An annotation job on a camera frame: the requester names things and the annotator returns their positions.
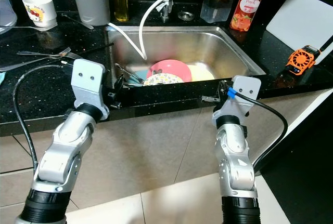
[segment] pink plate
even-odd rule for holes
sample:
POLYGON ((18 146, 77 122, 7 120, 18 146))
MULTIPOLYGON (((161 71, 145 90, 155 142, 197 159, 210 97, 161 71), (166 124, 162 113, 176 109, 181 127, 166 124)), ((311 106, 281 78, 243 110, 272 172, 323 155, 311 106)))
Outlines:
POLYGON ((156 64, 152 65, 147 73, 147 78, 152 76, 152 72, 156 71, 156 73, 169 73, 180 77, 184 82, 192 81, 192 74, 187 66, 187 64, 174 60, 174 59, 166 59, 156 64))

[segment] white mug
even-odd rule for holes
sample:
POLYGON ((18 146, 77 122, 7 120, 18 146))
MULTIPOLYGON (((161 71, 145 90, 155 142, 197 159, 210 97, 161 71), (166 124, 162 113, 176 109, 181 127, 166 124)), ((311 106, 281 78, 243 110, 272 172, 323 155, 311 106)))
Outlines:
POLYGON ((52 0, 22 0, 29 18, 37 27, 49 27, 57 23, 52 0))

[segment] stainless steel sink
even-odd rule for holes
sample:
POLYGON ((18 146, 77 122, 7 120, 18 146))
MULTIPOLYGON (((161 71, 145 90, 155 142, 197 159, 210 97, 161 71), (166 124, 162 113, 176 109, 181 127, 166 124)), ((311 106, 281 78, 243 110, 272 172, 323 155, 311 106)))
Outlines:
MULTIPOLYGON (((121 29, 139 47, 138 27, 121 29)), ((133 72, 148 70, 165 59, 176 59, 186 64, 200 64, 215 79, 235 75, 262 75, 264 71, 243 52, 222 29, 217 27, 145 27, 145 61, 131 44, 116 30, 108 28, 109 42, 114 42, 110 53, 112 83, 121 74, 114 63, 133 72)))

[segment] white cutting board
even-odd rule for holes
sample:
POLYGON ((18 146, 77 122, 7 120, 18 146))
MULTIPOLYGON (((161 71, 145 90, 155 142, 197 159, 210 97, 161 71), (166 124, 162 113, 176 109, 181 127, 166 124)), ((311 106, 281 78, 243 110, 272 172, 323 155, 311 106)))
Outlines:
MULTIPOLYGON (((319 49, 333 35, 333 7, 319 0, 286 0, 266 30, 293 50, 306 45, 319 49)), ((316 64, 332 50, 333 43, 316 64)))

